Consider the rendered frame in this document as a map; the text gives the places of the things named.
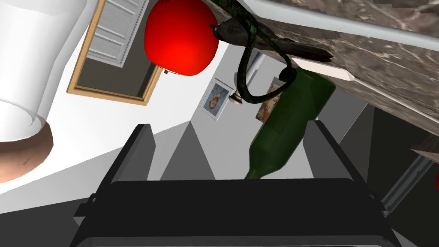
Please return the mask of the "brown framed wall picture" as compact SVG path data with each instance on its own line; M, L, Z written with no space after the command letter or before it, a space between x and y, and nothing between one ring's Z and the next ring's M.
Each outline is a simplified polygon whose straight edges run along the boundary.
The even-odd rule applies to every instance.
M270 85L270 88L268 90L268 93L271 93L271 92L277 90L282 85L284 85L283 81L279 81L278 78L276 78L276 77L273 78L272 83ZM279 98L280 98L280 94L275 96L271 100L262 103L257 114L256 114L256 119L262 123L265 123L266 120L268 119L270 113L272 112L274 106L276 105L277 101L279 100Z

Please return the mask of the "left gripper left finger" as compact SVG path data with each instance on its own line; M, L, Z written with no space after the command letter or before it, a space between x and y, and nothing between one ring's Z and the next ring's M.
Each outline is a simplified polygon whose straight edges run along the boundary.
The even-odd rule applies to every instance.
M150 124L138 124L108 171L110 182L145 181L154 152L155 140Z

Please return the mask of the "red apple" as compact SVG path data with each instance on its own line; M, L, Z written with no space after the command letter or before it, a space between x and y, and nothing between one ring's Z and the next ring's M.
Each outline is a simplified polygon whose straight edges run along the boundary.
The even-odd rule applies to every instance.
M217 24L202 0L158 0L145 26L146 56L165 70L197 75L217 52L219 40L210 27Z

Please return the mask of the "grey marble table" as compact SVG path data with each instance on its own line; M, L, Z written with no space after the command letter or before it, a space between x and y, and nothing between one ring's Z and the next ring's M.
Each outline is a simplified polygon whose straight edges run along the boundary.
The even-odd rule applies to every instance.
M329 49L353 92L439 136L439 0L238 0L278 36Z

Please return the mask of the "white door with wooden frame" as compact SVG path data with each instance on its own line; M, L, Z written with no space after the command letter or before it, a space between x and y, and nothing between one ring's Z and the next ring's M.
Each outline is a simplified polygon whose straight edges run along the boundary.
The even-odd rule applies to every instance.
M148 15L158 0L99 0L67 93L147 105L162 73L144 51Z

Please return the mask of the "black elongated utensil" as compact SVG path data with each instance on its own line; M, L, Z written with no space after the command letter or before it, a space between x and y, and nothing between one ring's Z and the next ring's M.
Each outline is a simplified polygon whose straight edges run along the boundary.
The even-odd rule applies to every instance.
M267 25L261 22L258 22L258 25L262 32L287 55L318 62L330 62L333 57L333 54L325 48L299 43L289 38L280 38ZM213 35L219 40L237 46L247 45L248 34L235 18L230 18L219 25L209 24L209 26Z

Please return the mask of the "dark green curved hook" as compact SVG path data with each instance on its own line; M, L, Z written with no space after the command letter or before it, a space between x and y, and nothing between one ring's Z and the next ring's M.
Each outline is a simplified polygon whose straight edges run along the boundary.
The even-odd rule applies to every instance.
M247 43L244 49L244 53L239 63L237 73L237 91L239 92L243 101L251 104L259 104L271 100L281 92L285 91L296 79L297 71L292 67L290 58L270 39L270 37L262 31L259 27L258 21L254 16L244 8L237 0L210 0L229 15L237 19L237 21L243 26L244 30L248 34ZM250 59L251 52L254 48L256 37L262 38L266 41L270 47L274 49L279 55L281 55L286 61L286 68L283 69L279 75L279 80L284 81L285 84L277 90L270 92L262 96L252 95L247 87L246 75L247 65Z

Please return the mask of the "white wall lamp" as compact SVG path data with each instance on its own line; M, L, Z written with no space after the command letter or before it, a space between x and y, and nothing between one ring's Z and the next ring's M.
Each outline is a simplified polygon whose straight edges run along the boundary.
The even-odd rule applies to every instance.
M249 66L249 68L248 68L248 70L246 72L246 84L247 84L247 87L252 83L252 80L253 80L255 74L257 73L257 71L259 70L260 66L262 65L265 56L266 55L261 53L261 52L258 52L255 55L252 63L250 64L250 66ZM236 105L241 105L242 104L242 98L241 98L238 90L235 90L235 92L232 95L229 96L229 100L231 102L233 102L234 104L236 104Z

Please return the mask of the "white framed wall picture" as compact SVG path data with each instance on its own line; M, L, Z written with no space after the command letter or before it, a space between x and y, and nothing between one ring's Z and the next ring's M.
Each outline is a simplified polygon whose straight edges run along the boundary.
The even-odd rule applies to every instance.
M233 91L232 87L214 78L202 100L200 109L217 121Z

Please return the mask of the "white cup with brown base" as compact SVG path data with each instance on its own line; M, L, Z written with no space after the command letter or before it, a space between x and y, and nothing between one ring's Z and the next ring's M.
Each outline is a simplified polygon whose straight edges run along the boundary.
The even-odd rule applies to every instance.
M0 0L0 183L42 164L62 73L99 0Z

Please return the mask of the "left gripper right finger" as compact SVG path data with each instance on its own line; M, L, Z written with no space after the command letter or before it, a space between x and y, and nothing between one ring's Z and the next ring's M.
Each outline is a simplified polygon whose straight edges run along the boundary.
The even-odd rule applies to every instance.
M321 121L307 122L303 146L314 178L347 178L366 183Z

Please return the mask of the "dark green glass bottle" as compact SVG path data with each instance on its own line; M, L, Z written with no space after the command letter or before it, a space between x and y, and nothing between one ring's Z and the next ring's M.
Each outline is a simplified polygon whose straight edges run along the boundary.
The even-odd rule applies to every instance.
M245 179L260 179L280 170L315 120L336 86L314 72L297 69L297 77L283 91L249 148L250 167Z

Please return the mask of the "white flat blade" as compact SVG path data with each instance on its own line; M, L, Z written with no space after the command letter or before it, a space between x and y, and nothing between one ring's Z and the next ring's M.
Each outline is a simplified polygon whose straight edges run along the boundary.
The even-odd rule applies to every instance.
M330 76L333 78L338 78L345 81L355 80L355 77L352 74L350 74L347 70L339 67L319 63L317 61L306 60L303 58L292 58L292 60L304 70Z

